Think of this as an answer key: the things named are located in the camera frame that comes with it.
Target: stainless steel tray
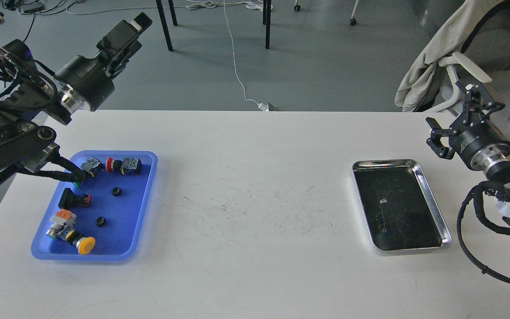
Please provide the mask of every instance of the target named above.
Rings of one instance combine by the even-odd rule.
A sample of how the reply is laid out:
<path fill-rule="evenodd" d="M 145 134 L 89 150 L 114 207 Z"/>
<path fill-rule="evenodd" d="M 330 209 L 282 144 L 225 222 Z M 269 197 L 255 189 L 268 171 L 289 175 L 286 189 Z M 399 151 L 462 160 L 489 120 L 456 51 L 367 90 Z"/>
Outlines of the stainless steel tray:
<path fill-rule="evenodd" d="M 446 248 L 452 237 L 419 163 L 359 161 L 353 172 L 375 248 L 386 253 Z"/>

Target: blue tray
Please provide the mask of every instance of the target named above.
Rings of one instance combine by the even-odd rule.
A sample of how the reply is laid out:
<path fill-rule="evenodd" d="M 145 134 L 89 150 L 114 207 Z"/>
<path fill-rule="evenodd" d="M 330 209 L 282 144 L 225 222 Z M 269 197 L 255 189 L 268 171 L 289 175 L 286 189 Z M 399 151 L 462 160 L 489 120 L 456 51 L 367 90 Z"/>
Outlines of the blue tray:
<path fill-rule="evenodd" d="M 81 151 L 74 154 L 70 161 L 80 166 L 91 157 L 96 157 L 104 165 L 108 157 L 114 160 L 138 157 L 143 166 L 140 175 L 122 175 L 103 170 L 95 178 L 88 177 L 80 187 L 69 182 L 59 182 L 31 244 L 31 253 L 35 258 L 115 262 L 126 259 L 135 251 L 155 175 L 157 157 L 154 153 L 145 151 Z M 111 194 L 115 186 L 121 188 L 121 196 L 114 197 Z M 96 239 L 95 247 L 86 255 L 78 254 L 77 249 L 66 241 L 53 240 L 46 235 L 52 224 L 51 216 L 59 210 L 58 202 L 65 188 L 70 188 L 78 196 L 92 196 L 89 207 L 71 208 L 77 216 L 74 228 Z M 107 220 L 103 227 L 94 223 L 99 216 Z"/>

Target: table surface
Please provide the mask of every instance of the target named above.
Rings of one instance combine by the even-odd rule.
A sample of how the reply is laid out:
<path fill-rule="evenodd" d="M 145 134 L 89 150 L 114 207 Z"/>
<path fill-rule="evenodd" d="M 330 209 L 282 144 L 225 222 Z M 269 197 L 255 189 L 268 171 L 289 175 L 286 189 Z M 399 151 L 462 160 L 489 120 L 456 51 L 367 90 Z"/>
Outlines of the table surface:
<path fill-rule="evenodd" d="M 510 317 L 510 285 L 480 274 L 455 234 L 460 202 L 483 174 L 437 158 L 424 117 L 79 111 L 67 127 L 50 119 L 67 158 L 84 149 L 157 154 L 141 238 L 121 263 L 35 259 L 31 241 L 57 182 L 17 176 L 0 204 L 0 318 Z M 423 167 L 450 248 L 401 256 L 372 248 L 352 164 L 399 158 Z M 476 256 L 510 276 L 510 237 L 484 228 L 471 207 L 464 231 Z"/>

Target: chair leg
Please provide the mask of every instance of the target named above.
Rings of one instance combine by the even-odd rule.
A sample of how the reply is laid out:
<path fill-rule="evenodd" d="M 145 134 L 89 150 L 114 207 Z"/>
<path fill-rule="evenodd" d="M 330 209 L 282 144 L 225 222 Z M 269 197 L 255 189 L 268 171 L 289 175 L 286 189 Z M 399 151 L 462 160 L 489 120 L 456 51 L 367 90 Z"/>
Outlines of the chair leg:
<path fill-rule="evenodd" d="M 359 0 L 355 0 L 355 6 L 354 6 L 354 10 L 352 12 L 352 17 L 350 18 L 350 25 L 354 26 L 357 24 L 357 20 L 354 18 L 355 16 L 355 11 L 357 10 L 358 8 L 358 4 L 359 4 Z"/>
<path fill-rule="evenodd" d="M 172 25 L 178 27 L 176 12 L 174 12 L 174 2 L 172 0 L 168 0 L 168 8 L 170 8 L 170 16 L 172 16 Z"/>
<path fill-rule="evenodd" d="M 172 52 L 172 42 L 170 40 L 170 34 L 168 33 L 168 26 L 166 25 L 166 18 L 164 16 L 164 10 L 162 8 L 162 1 L 156 0 L 156 8 L 158 9 L 158 15 L 160 16 L 160 22 L 162 24 L 162 31 L 164 32 L 164 39 L 166 40 L 166 47 L 168 51 Z"/>

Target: chair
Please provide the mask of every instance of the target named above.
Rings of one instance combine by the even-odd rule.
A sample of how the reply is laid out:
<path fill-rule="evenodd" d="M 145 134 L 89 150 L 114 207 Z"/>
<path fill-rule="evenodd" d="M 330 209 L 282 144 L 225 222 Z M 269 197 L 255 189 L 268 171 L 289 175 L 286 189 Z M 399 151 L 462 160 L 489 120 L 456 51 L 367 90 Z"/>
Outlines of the chair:
<path fill-rule="evenodd" d="M 403 112 L 450 111 L 463 104 L 464 85 L 479 81 L 506 107 L 491 121 L 510 140 L 510 0 L 466 0 L 442 25 L 401 82 L 395 104 Z M 445 98 L 433 105 L 437 94 Z"/>
<path fill-rule="evenodd" d="M 298 4 L 299 0 L 294 0 L 294 11 L 299 12 L 300 11 L 300 5 Z M 359 0 L 355 0 L 354 4 L 354 10 L 352 11 L 352 16 L 350 17 L 350 25 L 354 26 L 357 24 L 357 20 L 355 19 L 355 11 L 358 8 Z"/>

